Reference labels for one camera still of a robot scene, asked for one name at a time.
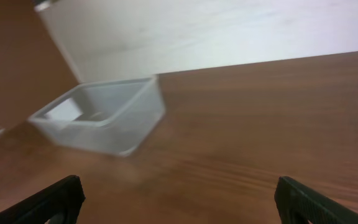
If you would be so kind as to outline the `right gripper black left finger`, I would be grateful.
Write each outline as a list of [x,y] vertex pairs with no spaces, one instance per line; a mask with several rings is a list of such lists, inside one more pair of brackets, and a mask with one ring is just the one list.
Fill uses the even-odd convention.
[[0,212],[0,224],[76,224],[85,201],[80,178],[69,175]]

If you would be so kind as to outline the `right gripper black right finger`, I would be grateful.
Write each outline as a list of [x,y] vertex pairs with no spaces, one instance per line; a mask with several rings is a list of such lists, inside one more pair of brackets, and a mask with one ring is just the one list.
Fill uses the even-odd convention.
[[288,176],[278,179],[274,199],[282,224],[358,224],[358,213]]

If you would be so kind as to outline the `clear plastic container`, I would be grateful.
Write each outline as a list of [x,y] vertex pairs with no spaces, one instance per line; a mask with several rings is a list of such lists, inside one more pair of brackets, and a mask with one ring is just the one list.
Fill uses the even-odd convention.
[[83,83],[28,118],[59,146],[128,156],[165,114],[158,78]]

